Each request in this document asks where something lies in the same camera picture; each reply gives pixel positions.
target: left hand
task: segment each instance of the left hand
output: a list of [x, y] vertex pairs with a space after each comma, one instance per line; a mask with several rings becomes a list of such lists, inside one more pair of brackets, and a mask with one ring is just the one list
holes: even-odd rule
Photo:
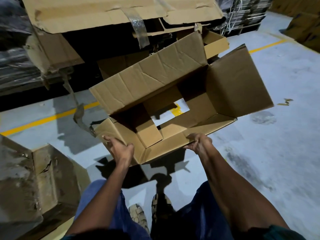
[[134, 145], [132, 143], [125, 145], [111, 136], [103, 136], [103, 138], [107, 141], [107, 148], [112, 154], [116, 166], [128, 169], [134, 156]]

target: blue jeans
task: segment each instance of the blue jeans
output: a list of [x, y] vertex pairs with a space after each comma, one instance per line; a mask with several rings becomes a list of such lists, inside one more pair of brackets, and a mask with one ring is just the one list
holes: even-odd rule
[[[75, 219], [105, 182], [104, 179], [99, 179], [92, 182], [87, 187], [81, 196]], [[187, 228], [192, 229], [193, 235], [198, 240], [233, 240], [230, 227], [214, 199], [208, 181], [204, 182], [198, 188], [192, 201], [178, 210], [175, 215], [175, 217], [179, 217], [179, 222], [191, 226]], [[179, 227], [174, 227], [172, 230], [181, 230], [185, 232], [186, 225], [182, 226], [181, 229]], [[146, 230], [131, 219], [122, 191], [119, 195], [118, 203], [109, 228], [122, 230], [123, 232], [128, 233], [131, 240], [151, 240]]]

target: concrete floor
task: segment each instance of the concrete floor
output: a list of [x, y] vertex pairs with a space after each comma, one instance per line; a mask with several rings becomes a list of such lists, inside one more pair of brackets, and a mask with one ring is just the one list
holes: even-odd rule
[[[230, 52], [245, 43], [249, 50], [281, 39], [290, 18], [269, 12], [257, 32], [229, 37]], [[320, 55], [288, 39], [287, 42], [251, 54], [275, 107], [238, 118], [213, 133], [213, 144], [228, 163], [256, 187], [280, 212], [290, 228], [306, 239], [320, 238]], [[76, 94], [85, 104], [95, 101], [89, 91]], [[284, 98], [293, 99], [289, 106]], [[0, 131], [28, 124], [74, 108], [70, 96], [0, 113]], [[87, 109], [86, 124], [106, 118], [99, 107]], [[110, 173], [110, 154], [87, 132], [78, 128], [72, 115], [34, 126], [9, 136], [30, 149], [50, 143], [87, 169], [90, 179]], [[131, 172], [123, 193], [127, 206], [139, 203], [151, 226], [151, 200], [164, 192], [178, 210], [193, 198], [206, 181], [197, 157], [179, 150]]]

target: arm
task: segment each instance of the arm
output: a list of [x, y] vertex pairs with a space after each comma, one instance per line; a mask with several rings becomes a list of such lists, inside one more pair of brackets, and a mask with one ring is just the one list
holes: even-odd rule
[[289, 229], [275, 207], [246, 179], [234, 171], [204, 134], [190, 134], [185, 146], [199, 155], [212, 193], [232, 230], [277, 225]]
[[106, 183], [73, 222], [66, 235], [98, 228], [108, 228], [117, 205], [122, 183], [134, 154], [133, 144], [123, 145], [113, 137], [104, 136], [116, 167]]

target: shoe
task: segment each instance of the shoe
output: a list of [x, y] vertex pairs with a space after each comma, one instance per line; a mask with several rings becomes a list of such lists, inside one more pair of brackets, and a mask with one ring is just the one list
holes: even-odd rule
[[167, 220], [175, 213], [170, 199], [164, 193], [157, 193], [152, 200], [152, 223], [157, 223], [159, 219]]
[[142, 207], [138, 204], [134, 204], [129, 207], [129, 213], [131, 219], [134, 222], [138, 223], [140, 226], [142, 226], [147, 231], [147, 233], [150, 234], [147, 224], [147, 218], [144, 211], [142, 210]]

